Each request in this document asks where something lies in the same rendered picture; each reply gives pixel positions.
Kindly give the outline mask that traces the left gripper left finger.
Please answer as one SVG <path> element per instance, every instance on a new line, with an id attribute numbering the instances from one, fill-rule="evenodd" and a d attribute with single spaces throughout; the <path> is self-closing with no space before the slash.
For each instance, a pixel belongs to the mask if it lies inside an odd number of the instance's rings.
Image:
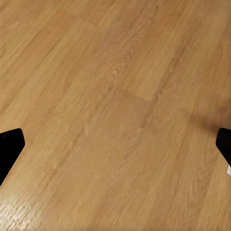
<path id="1" fill-rule="evenodd" d="M 0 133 L 0 186 L 25 147 L 21 128 Z"/>

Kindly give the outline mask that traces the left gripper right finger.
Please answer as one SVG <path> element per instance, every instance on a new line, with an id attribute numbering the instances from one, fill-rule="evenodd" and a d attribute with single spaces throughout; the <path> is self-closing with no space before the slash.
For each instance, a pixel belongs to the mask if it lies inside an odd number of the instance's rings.
<path id="1" fill-rule="evenodd" d="M 219 128 L 216 146 L 231 167 L 231 130 Z"/>

